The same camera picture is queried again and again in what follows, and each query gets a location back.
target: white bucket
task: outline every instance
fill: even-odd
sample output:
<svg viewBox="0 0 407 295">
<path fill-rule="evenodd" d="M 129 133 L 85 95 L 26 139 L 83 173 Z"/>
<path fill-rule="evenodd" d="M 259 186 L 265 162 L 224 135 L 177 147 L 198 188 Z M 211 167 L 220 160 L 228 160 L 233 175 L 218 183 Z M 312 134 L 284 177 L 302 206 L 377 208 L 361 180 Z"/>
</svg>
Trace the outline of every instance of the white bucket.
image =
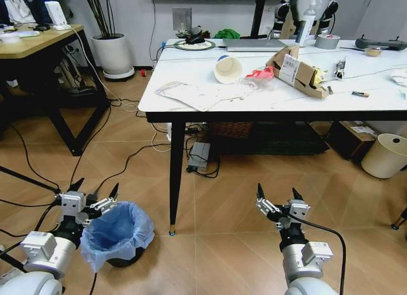
<svg viewBox="0 0 407 295">
<path fill-rule="evenodd" d="M 363 158 L 362 168 L 370 175 L 388 179 L 407 165 L 407 139 L 381 134 Z"/>
<path fill-rule="evenodd" d="M 235 57 L 223 55 L 215 65 L 215 77 L 223 84 L 236 82 L 243 72 L 242 64 Z"/>
<path fill-rule="evenodd" d="M 116 34 L 116 39 L 101 39 L 101 36 L 92 38 L 100 65 L 111 75 L 127 74 L 133 69 L 132 59 L 126 36 Z"/>
</svg>

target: spray bottle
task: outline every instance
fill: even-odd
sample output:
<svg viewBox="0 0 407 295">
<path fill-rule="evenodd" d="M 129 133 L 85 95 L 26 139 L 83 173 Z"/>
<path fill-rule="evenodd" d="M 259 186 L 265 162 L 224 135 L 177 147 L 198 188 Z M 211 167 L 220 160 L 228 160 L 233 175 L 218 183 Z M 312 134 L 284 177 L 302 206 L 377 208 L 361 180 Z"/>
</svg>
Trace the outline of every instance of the spray bottle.
<svg viewBox="0 0 407 295">
<path fill-rule="evenodd" d="M 312 25 L 314 24 L 315 16 L 317 15 L 316 9 L 318 6 L 322 5 L 322 0 L 311 0 L 310 6 L 304 12 L 303 21 L 301 23 L 296 43 L 298 43 L 301 47 L 304 47 L 305 40 L 310 35 Z"/>
</svg>

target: green cloth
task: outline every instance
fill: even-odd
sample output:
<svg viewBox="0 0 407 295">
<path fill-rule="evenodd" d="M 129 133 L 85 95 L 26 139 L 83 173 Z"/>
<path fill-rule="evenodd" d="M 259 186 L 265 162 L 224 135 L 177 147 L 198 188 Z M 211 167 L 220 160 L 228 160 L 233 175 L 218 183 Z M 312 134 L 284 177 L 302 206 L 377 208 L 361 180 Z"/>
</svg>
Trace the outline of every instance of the green cloth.
<svg viewBox="0 0 407 295">
<path fill-rule="evenodd" d="M 215 39 L 240 39 L 240 34 L 233 29 L 223 29 L 215 35 Z"/>
</svg>

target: blue trash bag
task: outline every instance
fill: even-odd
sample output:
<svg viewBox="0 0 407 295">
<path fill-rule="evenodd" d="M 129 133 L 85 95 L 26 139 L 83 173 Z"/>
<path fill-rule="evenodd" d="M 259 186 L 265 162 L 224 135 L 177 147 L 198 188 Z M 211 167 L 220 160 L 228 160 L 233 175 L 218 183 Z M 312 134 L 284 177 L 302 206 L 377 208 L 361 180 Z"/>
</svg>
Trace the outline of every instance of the blue trash bag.
<svg viewBox="0 0 407 295">
<path fill-rule="evenodd" d="M 109 259 L 132 259 L 135 249 L 145 249 L 153 238 L 154 224 L 147 213 L 132 202 L 119 202 L 83 230 L 81 253 L 97 273 Z"/>
</svg>

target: laptop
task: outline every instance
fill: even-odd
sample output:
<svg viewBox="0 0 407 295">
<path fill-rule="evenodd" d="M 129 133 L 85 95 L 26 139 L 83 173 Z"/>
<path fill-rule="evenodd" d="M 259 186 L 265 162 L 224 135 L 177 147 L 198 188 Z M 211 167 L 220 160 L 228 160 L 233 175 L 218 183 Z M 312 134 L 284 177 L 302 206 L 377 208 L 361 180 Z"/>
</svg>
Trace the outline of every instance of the laptop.
<svg viewBox="0 0 407 295">
<path fill-rule="evenodd" d="M 278 39 L 224 39 L 228 51 L 280 51 L 287 45 Z"/>
</svg>

